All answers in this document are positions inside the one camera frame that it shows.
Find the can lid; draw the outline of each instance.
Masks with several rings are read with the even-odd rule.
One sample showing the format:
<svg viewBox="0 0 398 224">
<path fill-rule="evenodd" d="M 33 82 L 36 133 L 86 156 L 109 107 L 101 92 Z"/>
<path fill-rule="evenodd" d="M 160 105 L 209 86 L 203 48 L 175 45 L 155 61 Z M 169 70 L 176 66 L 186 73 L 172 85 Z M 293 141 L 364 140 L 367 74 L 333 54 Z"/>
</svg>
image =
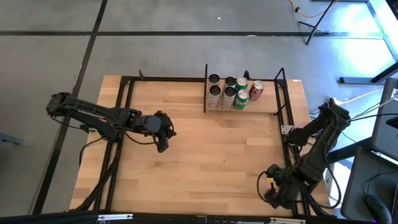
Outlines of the can lid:
<svg viewBox="0 0 398 224">
<path fill-rule="evenodd" d="M 239 90 L 238 91 L 238 96 L 242 100 L 246 100 L 249 98 L 249 93 L 246 90 Z"/>
<path fill-rule="evenodd" d="M 227 87 L 227 88 L 225 88 L 224 93 L 227 96 L 234 96 L 236 94 L 236 90 L 233 87 Z"/>
<path fill-rule="evenodd" d="M 221 89 L 218 86 L 212 86 L 210 87 L 210 93 L 217 96 L 221 93 Z"/>
<path fill-rule="evenodd" d="M 236 79 L 234 77 L 226 77 L 225 84 L 228 86 L 233 86 L 236 84 Z"/>
<path fill-rule="evenodd" d="M 260 80 L 257 80 L 253 83 L 254 87 L 258 90 L 263 90 L 264 89 L 264 83 Z"/>
<path fill-rule="evenodd" d="M 236 80 L 236 83 L 237 83 L 238 85 L 240 85 L 240 86 L 245 86 L 245 85 L 248 84 L 248 80 L 247 80 L 246 78 L 241 77 L 241 78 L 238 78 L 238 79 Z"/>
<path fill-rule="evenodd" d="M 211 83 L 218 83 L 219 80 L 220 80 L 220 77 L 217 74 L 212 74 L 209 76 L 209 81 Z"/>
</svg>

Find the red soda can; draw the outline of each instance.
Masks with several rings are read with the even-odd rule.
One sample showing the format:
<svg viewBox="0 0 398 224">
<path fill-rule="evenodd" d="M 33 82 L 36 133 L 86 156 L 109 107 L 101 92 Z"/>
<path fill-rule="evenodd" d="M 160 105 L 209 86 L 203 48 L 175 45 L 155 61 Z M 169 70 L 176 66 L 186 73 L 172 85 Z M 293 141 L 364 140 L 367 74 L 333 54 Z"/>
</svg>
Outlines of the red soda can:
<svg viewBox="0 0 398 224">
<path fill-rule="evenodd" d="M 256 101 L 260 98 L 261 93 L 264 91 L 264 83 L 260 80 L 257 80 L 251 85 L 249 91 L 249 100 Z"/>
</svg>

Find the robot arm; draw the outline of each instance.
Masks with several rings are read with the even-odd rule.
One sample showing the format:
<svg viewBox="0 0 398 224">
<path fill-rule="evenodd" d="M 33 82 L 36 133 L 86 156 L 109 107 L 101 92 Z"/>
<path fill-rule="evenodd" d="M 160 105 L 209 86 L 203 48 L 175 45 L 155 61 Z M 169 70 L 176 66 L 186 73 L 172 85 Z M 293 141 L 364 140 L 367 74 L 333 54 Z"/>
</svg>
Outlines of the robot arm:
<svg viewBox="0 0 398 224">
<path fill-rule="evenodd" d="M 310 196 L 322 180 L 327 166 L 327 154 L 340 133 L 350 124 L 348 111 L 334 104 L 333 100 L 321 105 L 319 109 L 320 114 L 316 119 L 304 128 L 291 129 L 284 138 L 290 145 L 304 146 L 311 135 L 322 130 L 311 150 L 295 161 L 292 167 L 283 169 L 273 164 L 266 170 L 267 177 L 273 178 L 279 187 L 277 191 L 272 187 L 264 196 L 266 202 L 274 208 L 292 208 L 299 192 Z"/>
<path fill-rule="evenodd" d="M 74 118 L 82 122 L 80 127 L 86 132 L 89 128 L 94 128 L 102 138 L 111 142 L 119 141 L 126 131 L 152 136 L 158 152 L 165 151 L 169 146 L 167 140 L 176 135 L 170 118 L 161 111 L 142 116 L 138 110 L 106 108 L 79 100 L 70 93 L 52 95 L 46 110 L 51 117 Z"/>
</svg>

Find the silver can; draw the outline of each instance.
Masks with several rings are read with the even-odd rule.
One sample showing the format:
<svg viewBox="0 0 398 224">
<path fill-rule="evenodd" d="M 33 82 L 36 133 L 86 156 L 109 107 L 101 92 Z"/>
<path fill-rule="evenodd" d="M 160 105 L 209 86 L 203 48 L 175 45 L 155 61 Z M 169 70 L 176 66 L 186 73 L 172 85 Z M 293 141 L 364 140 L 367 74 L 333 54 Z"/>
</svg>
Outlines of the silver can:
<svg viewBox="0 0 398 224">
<path fill-rule="evenodd" d="M 225 91 L 227 87 L 235 88 L 235 85 L 236 85 L 236 79 L 234 77 L 226 77 L 223 91 Z"/>
<path fill-rule="evenodd" d="M 221 108 L 230 109 L 234 103 L 236 90 L 233 87 L 227 87 L 223 93 L 223 102 Z"/>
<path fill-rule="evenodd" d="M 220 84 L 220 77 L 217 74 L 209 76 L 209 86 L 218 86 Z"/>
<path fill-rule="evenodd" d="M 207 106 L 215 109 L 220 101 L 221 89 L 218 86 L 212 86 L 207 94 Z"/>
</svg>

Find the gray floor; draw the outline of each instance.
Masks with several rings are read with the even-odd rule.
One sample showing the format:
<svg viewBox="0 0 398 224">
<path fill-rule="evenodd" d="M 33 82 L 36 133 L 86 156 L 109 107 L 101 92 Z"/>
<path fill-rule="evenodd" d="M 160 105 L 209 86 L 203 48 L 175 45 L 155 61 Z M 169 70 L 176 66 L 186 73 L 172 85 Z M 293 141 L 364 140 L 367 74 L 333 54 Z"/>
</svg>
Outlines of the gray floor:
<svg viewBox="0 0 398 224">
<path fill-rule="evenodd" d="M 327 2 L 297 0 L 303 11 L 322 11 Z M 378 2 L 376 12 L 385 7 Z M 92 30 L 100 0 L 0 2 L 0 30 Z M 288 1 L 109 1 L 100 30 L 307 31 L 305 20 Z M 322 27 L 333 32 L 378 32 L 364 3 L 339 2 Z M 373 77 L 394 63 L 381 39 L 301 37 L 97 37 L 79 97 L 95 102 L 103 75 L 201 77 L 210 72 L 272 78 L 284 67 L 288 78 L 302 79 L 311 110 L 329 97 L 343 101 L 378 86 L 342 86 L 338 77 Z M 42 177 L 59 125 L 45 114 L 52 93 L 70 91 L 88 37 L 0 37 L 0 132 L 25 141 L 0 145 L 0 216 L 27 214 Z M 345 107 L 358 114 L 381 92 Z M 360 140 L 371 134 L 371 119 L 352 124 L 346 134 Z M 78 172 L 78 151 L 86 134 L 68 130 L 44 212 L 69 206 Z M 344 136 L 337 147 L 351 144 Z"/>
</svg>

